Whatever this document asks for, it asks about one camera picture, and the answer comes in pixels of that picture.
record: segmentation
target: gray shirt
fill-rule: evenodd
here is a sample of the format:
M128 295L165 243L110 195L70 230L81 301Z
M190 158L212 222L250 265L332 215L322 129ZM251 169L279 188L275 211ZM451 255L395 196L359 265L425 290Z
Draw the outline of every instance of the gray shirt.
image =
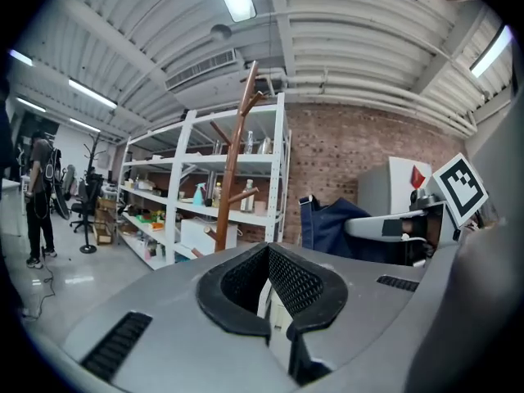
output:
M47 164L47 161L49 160L49 156L51 155L51 151L52 151L51 144L49 144L47 140L38 140L33 146L33 152L31 153L31 161L40 162L40 173L38 174L38 177L36 178L36 182L34 183L34 188L33 188L34 193L40 193L41 191L43 191L42 169Z

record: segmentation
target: spray bottle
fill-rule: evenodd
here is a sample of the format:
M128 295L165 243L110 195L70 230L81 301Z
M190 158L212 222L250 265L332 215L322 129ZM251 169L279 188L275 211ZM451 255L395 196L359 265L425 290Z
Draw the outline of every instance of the spray bottle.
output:
M193 195L193 205L204 205L204 191L206 190L206 183L198 183L196 186L195 195Z

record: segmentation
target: blue bag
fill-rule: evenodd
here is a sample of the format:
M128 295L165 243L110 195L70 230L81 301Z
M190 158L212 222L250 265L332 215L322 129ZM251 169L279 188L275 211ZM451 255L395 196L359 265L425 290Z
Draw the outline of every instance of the blue bag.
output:
M299 204L302 247L345 258L394 263L388 243L352 237L344 231L346 220L370 217L355 204L339 198L330 206L321 206L313 195L301 198Z

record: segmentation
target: air vent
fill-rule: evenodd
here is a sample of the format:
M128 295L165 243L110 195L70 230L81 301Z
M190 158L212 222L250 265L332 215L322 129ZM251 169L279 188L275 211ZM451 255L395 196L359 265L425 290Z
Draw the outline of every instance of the air vent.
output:
M389 275L382 275L378 278L377 282L389 285L390 287L399 288L400 290L406 290L415 292L418 287L418 282L409 281L408 279L400 279L397 277L390 277Z
M200 61L199 63L180 71L173 77L170 77L165 82L165 87L168 90L173 90L181 84L184 84L191 79L195 79L199 75L203 75L204 73L208 73L221 67L229 66L236 62L237 54L234 49L221 52L220 54L207 58L204 61Z
M110 381L142 336L152 317L127 313L82 361L95 376Z

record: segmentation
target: office chair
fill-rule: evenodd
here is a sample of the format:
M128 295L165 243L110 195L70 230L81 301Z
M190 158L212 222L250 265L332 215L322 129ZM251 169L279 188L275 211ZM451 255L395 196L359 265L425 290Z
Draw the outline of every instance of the office chair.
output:
M93 228L93 221L89 221L89 215L95 215L95 209L97 206L97 199L100 196L100 191L102 188L102 181L100 179L92 179L88 185L86 185L85 180L80 181L79 185L79 198L80 202L75 202L71 206L71 211L79 213L79 216L82 216L82 219L71 221L69 223L70 227L73 227L73 224L76 224L76 227L73 229L73 232L76 233L76 230L80 226L87 226Z

